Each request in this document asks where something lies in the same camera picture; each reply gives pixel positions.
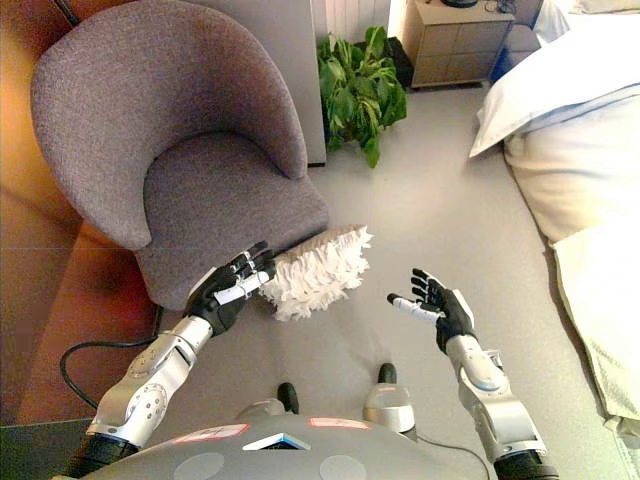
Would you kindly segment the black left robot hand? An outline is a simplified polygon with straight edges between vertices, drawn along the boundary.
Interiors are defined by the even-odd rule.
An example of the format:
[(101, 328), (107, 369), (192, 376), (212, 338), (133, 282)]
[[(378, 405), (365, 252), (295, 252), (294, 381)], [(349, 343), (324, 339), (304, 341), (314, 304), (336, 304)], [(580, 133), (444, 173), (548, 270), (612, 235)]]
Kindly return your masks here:
[(274, 252), (259, 241), (228, 263), (214, 267), (192, 288), (183, 315), (208, 322), (211, 336), (228, 331), (254, 292), (276, 273)]

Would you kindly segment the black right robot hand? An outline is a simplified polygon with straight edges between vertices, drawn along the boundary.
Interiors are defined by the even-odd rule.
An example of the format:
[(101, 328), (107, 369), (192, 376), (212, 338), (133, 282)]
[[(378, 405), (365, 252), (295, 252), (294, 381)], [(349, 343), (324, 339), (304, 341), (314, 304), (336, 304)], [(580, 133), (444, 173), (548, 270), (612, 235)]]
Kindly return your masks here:
[(436, 327), (436, 344), (446, 353), (446, 344), (456, 336), (477, 338), (474, 330), (473, 314), (459, 290), (446, 287), (434, 275), (419, 269), (412, 269), (411, 301), (395, 293), (387, 295), (387, 301), (414, 318), (426, 320)]

